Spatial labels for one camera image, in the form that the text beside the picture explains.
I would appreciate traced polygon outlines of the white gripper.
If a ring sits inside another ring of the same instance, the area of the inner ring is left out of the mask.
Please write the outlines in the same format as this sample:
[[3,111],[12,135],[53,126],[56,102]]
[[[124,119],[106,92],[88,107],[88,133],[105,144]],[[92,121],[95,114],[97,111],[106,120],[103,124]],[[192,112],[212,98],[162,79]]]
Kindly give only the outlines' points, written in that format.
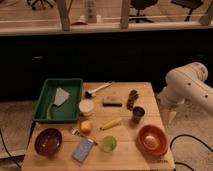
[[164,126],[168,127],[176,116],[174,109],[183,103],[183,98],[174,93],[160,92],[157,99],[163,115]]

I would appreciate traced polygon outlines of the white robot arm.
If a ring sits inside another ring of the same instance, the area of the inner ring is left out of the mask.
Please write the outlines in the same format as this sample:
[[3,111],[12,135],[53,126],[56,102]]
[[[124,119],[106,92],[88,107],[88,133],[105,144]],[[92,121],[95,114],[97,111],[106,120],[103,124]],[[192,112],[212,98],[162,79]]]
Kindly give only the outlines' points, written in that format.
[[200,62],[174,68],[166,74],[166,86],[157,95],[165,127],[175,118],[174,109],[185,100],[198,104],[213,116],[213,88],[205,84],[207,78],[208,69]]

